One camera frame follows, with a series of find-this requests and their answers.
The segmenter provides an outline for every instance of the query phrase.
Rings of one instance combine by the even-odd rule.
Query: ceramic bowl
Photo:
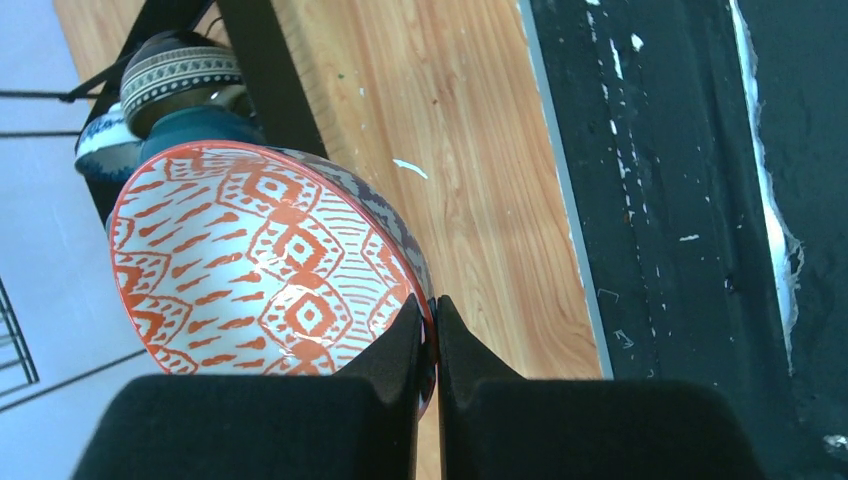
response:
[[[126,69],[161,53],[188,47],[223,47],[211,38],[191,30],[166,30],[148,38],[135,52]]]
[[[184,108],[156,122],[144,141],[140,158],[148,160],[171,147],[198,140],[265,143],[265,138],[250,120],[217,105],[202,105]]]
[[[223,87],[242,83],[235,55],[229,49],[162,43],[165,45],[140,49],[121,80],[127,125],[140,138],[146,138],[163,116],[208,103]]]
[[[186,143],[147,161],[118,197],[116,282],[167,372],[332,374],[410,293],[432,331],[419,272],[385,219],[294,153]]]
[[[126,181],[138,166],[141,140],[130,133],[120,104],[89,123],[77,142],[74,168],[97,181]]]
[[[421,246],[406,226],[406,223],[404,223],[400,214],[368,182],[341,166],[317,155],[288,148],[268,148],[303,163],[336,187],[344,190],[347,197],[360,208],[364,209],[389,235],[395,247],[401,252],[404,259],[415,272],[416,280],[421,285],[421,288],[423,288],[426,298],[433,298],[433,282],[430,278],[430,269],[427,267],[427,261],[424,259],[424,252],[421,250]]]

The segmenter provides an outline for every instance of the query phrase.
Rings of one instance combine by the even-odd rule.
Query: orange patterned bowl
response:
[[[110,228],[112,266],[166,372],[332,374],[391,325],[409,294],[432,341],[423,260],[413,266],[385,218],[306,165],[201,141],[162,152],[127,182]]]

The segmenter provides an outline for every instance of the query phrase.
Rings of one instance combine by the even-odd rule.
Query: wood grain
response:
[[[56,0],[81,77],[114,60],[141,3]],[[403,215],[437,292],[519,373],[599,377],[514,0],[274,5],[330,157]],[[212,36],[225,40],[220,22]],[[420,424],[418,478],[440,477],[435,403]]]

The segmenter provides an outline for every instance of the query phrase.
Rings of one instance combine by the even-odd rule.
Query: black metal bar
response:
[[[78,137],[79,130],[56,130],[46,132],[0,132],[0,140],[8,138]]]
[[[20,360],[11,360],[9,362],[3,362],[3,363],[0,363],[0,370],[5,370],[9,367],[14,367],[15,365],[20,365],[20,364],[21,364]]]
[[[72,96],[72,93],[66,92],[39,92],[33,90],[0,90],[0,98],[20,98],[20,99],[54,99],[65,101]],[[80,93],[73,95],[70,101],[80,98],[97,99],[99,93]]]
[[[88,92],[90,92],[92,88],[100,85],[103,82],[107,82],[110,79],[121,78],[121,75],[123,75],[124,73],[124,69],[127,67],[127,64],[130,63],[130,60],[132,59],[132,56],[134,54],[135,49],[132,52],[123,55],[115,63],[109,65],[102,72],[86,80],[77,88],[71,90],[68,93],[61,94],[59,99],[63,102],[73,102],[74,100],[79,98],[97,98],[99,95],[91,97],[88,96]]]
[[[129,355],[124,355],[123,357],[118,358],[116,360],[113,360],[109,363],[100,365],[97,368],[92,368],[91,370],[88,370],[87,372],[80,373],[77,376],[71,377],[71,378],[69,378],[65,381],[62,381],[62,382],[59,382],[55,385],[47,387],[44,390],[41,390],[40,392],[33,393],[32,395],[30,395],[28,397],[21,398],[20,400],[16,400],[16,401],[14,401],[14,402],[12,402],[8,405],[2,406],[2,407],[0,407],[0,413],[3,413],[7,410],[11,410],[15,407],[19,407],[19,406],[29,402],[30,400],[35,400],[36,398],[39,398],[39,397],[42,397],[44,395],[53,393],[56,390],[60,390],[62,388],[65,388],[69,385],[72,385],[76,382],[79,382],[80,380],[85,380],[86,378],[88,378],[92,375],[96,375],[96,374],[98,374],[98,373],[100,373],[104,370],[108,370],[112,367],[118,366],[118,365],[120,365],[124,362],[132,360],[135,357],[140,357],[141,355],[144,355],[145,353],[147,353],[147,350],[138,350],[136,352],[130,353]]]
[[[218,8],[268,142],[326,158],[274,7],[268,0],[218,0]]]
[[[24,373],[27,377],[27,382],[30,384],[38,382],[38,372],[35,369],[35,363],[32,361],[32,356],[29,353],[26,339],[21,333],[21,327],[18,324],[18,317],[15,315],[15,310],[12,308],[12,302],[9,300],[9,295],[6,293],[6,287],[3,281],[0,280],[0,306],[3,307],[3,322],[6,323],[6,328],[12,334],[16,334],[17,341],[13,342],[18,358],[25,360],[23,362]]]

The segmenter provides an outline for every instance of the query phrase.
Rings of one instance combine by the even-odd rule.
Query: white paint speck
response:
[[[633,50],[636,50],[637,52],[642,50],[642,46],[645,45],[645,42],[643,42],[642,39],[639,38],[639,35],[636,35],[635,33],[630,35],[630,43],[633,45]]]
[[[844,448],[848,450],[848,438],[845,435],[825,435],[822,437],[824,443],[830,445],[831,448]]]
[[[586,20],[589,21],[589,30],[592,32],[592,42],[598,43],[598,34],[595,32],[595,17],[592,12],[586,12]]]
[[[627,169],[624,168],[624,162],[621,161],[621,154],[618,154],[618,173],[621,175],[621,179],[624,180],[624,177],[627,175]]]
[[[615,74],[618,78],[624,80],[624,74],[621,73],[621,60],[618,58],[618,50],[615,49],[615,42],[610,38],[610,48],[612,49],[612,61],[615,66]]]
[[[419,167],[418,165],[413,165],[413,164],[411,164],[409,162],[405,162],[405,161],[403,161],[399,158],[393,158],[392,161],[395,162],[395,165],[397,165],[400,168],[406,168],[408,170],[412,170],[413,172],[417,173],[418,175],[421,175],[421,177],[423,177],[425,180],[430,178],[430,177],[427,176],[426,173],[424,173],[424,170],[421,170],[421,167]]]

